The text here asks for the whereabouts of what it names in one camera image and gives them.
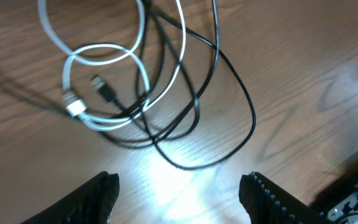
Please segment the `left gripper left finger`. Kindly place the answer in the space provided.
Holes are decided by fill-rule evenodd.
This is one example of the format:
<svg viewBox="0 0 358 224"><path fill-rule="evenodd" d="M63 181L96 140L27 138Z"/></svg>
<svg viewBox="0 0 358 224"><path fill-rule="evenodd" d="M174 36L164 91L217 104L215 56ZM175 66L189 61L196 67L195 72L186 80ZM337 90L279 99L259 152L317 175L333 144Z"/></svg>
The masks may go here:
<svg viewBox="0 0 358 224"><path fill-rule="evenodd" d="M107 224L118 196L119 175L103 171L24 223Z"/></svg>

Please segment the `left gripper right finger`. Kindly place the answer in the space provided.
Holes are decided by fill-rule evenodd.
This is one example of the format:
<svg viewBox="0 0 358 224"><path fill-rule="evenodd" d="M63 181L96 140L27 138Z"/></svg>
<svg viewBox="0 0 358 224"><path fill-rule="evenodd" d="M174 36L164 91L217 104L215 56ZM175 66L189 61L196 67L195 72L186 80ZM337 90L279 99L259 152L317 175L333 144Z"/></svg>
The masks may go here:
<svg viewBox="0 0 358 224"><path fill-rule="evenodd" d="M255 224L331 223L259 172L241 177L239 201Z"/></svg>

